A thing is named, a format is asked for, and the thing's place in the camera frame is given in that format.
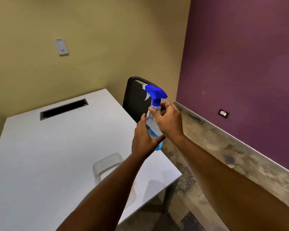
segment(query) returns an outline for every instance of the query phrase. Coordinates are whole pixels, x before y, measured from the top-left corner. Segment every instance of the black object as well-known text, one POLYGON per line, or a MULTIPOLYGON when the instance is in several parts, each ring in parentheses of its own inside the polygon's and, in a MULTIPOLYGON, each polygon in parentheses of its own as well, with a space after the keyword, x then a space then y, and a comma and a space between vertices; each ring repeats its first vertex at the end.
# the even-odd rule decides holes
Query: black object
POLYGON ((68 111, 71 111, 73 109, 77 109, 77 108, 80 108, 80 107, 83 107, 86 105, 88 105, 87 100, 82 99, 82 100, 78 100, 78 101, 75 101, 75 102, 72 102, 69 104, 59 106, 57 108, 49 109, 49 110, 46 110, 46 111, 40 113, 40 120, 44 120, 46 118, 50 118, 50 117, 59 115, 61 113, 65 113, 65 112, 68 112, 68 111))
POLYGON ((147 92, 142 89, 142 84, 137 80, 157 87, 154 83, 140 77, 130 77, 128 79, 122 106, 135 122, 139 122, 141 116, 148 112, 152 101, 151 97, 145 101, 147 92))
POLYGON ((219 110, 219 115, 223 116, 224 118, 227 118, 229 116, 229 113, 223 109, 219 110))

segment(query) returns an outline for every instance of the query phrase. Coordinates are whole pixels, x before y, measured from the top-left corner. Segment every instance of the white tabletop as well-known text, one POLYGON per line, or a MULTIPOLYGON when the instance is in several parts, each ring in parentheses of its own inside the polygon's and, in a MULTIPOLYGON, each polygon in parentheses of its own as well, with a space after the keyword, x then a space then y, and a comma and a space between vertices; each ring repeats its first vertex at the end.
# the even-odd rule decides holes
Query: white tabletop
MULTIPOLYGON (((0 138, 0 231, 56 230, 96 186, 92 166, 131 154, 135 121, 106 90, 7 118, 0 138), (40 112, 77 100, 87 106, 40 120, 40 112)), ((181 173, 155 151, 134 183, 129 217, 181 173)))

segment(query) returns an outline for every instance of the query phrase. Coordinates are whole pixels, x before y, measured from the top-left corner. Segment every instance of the purple wall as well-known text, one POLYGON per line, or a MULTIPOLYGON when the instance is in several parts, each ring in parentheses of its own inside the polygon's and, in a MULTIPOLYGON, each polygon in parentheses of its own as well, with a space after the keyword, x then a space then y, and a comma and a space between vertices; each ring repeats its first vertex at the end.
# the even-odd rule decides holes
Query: purple wall
POLYGON ((289 169, 289 0, 192 0, 177 101, 289 169))

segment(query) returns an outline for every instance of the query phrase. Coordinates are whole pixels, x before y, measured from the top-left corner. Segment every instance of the blue liquid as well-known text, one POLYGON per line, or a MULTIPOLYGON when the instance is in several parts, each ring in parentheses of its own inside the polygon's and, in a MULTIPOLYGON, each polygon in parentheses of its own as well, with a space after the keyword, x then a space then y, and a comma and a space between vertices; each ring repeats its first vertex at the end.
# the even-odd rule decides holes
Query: blue liquid
MULTIPOLYGON (((158 136, 153 132, 153 130, 148 125, 146 125, 146 126, 147 126, 150 137, 152 139, 156 139, 158 136)), ((162 145, 163 145, 163 141, 158 145, 158 147, 155 149, 155 151, 159 151, 162 148, 162 145)))

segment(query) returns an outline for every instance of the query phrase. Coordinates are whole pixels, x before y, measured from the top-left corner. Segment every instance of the chair backrest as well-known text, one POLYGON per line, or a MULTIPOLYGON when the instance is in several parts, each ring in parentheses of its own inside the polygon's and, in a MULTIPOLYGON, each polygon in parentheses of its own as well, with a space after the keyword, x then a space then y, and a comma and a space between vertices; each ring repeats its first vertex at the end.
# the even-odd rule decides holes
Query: chair backrest
POLYGON ((125 95, 123 100, 123 108, 134 119, 135 122, 139 122, 143 113, 148 112, 148 108, 151 105, 151 97, 146 101, 147 92, 142 89, 142 84, 150 84, 156 86, 140 77, 130 77, 127 81, 125 95))

